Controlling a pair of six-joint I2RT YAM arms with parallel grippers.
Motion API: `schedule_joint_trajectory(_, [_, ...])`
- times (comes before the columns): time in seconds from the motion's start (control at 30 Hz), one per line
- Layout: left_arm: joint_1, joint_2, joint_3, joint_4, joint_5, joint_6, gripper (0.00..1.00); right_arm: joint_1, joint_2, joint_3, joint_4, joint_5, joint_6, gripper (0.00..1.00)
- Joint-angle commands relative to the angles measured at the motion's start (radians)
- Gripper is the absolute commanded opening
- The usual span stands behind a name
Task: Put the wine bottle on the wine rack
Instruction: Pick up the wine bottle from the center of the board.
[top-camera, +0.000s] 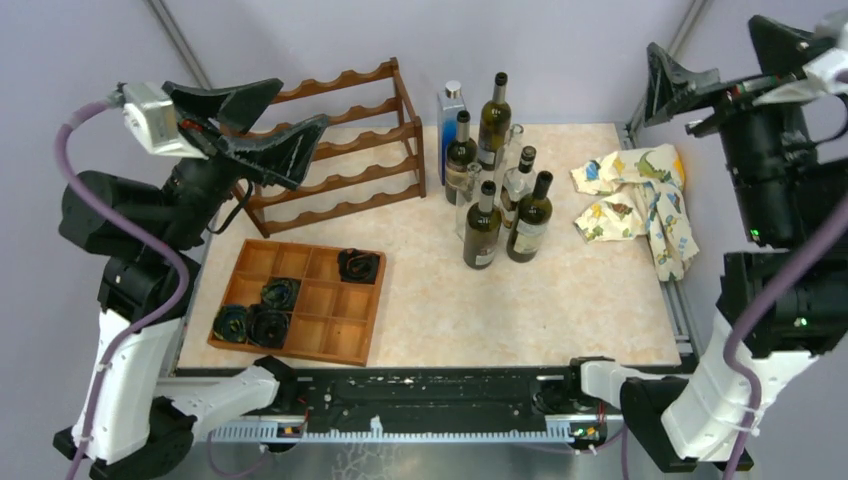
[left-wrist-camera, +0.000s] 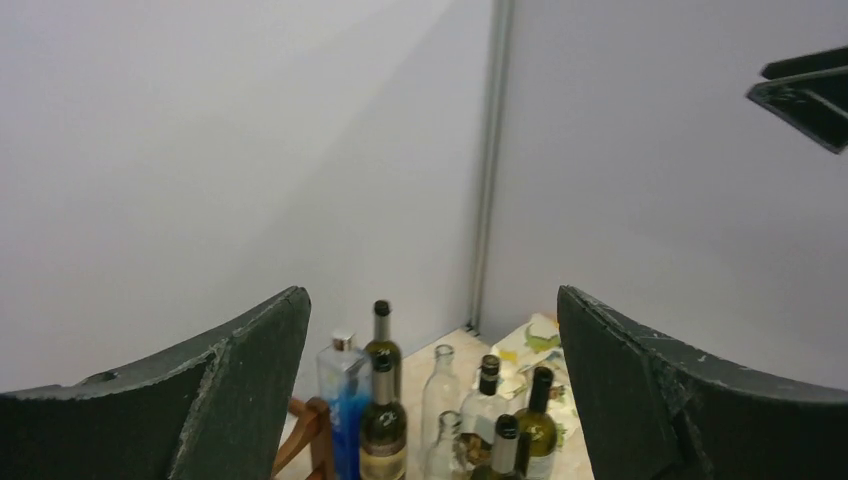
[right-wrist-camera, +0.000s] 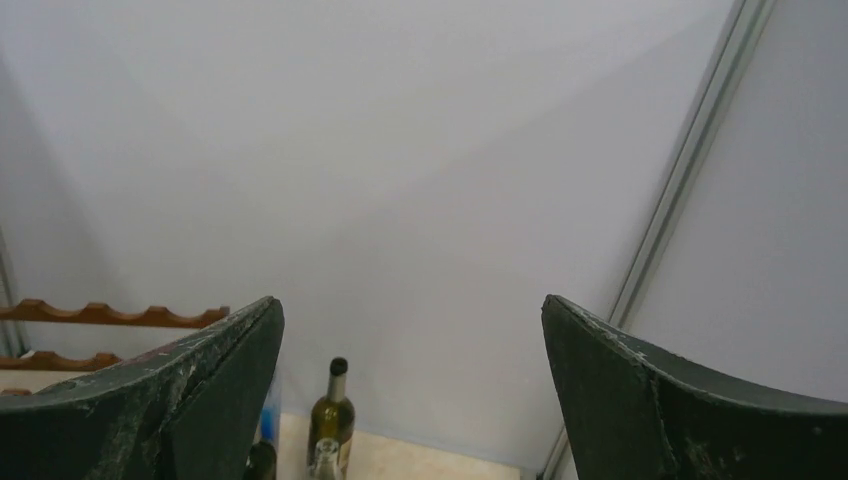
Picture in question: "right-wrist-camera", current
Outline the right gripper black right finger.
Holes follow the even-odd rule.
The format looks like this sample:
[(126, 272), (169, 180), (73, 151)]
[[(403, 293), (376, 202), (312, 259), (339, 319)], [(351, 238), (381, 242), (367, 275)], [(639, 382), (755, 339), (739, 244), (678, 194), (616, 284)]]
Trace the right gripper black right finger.
[(847, 407), (748, 382), (558, 295), (541, 321), (582, 479), (843, 479)]

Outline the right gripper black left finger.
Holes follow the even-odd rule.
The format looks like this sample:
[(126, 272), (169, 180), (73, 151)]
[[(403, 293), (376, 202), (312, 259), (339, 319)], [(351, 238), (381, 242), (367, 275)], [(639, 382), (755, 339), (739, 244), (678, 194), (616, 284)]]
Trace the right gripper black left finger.
[(267, 296), (117, 365), (1, 400), (5, 479), (239, 479), (285, 319)]

